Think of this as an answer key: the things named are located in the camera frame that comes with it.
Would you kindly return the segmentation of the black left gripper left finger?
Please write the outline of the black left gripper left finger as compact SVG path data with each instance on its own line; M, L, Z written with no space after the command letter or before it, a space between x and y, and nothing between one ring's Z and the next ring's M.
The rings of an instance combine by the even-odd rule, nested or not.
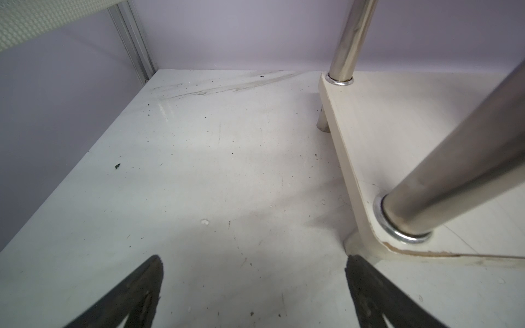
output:
M163 278L161 258L153 255L67 327L151 327Z

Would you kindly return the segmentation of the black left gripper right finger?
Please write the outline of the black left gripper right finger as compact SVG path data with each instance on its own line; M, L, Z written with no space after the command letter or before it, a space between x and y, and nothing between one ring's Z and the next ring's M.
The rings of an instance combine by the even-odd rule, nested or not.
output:
M444 327L359 255L347 259L345 275L361 327Z

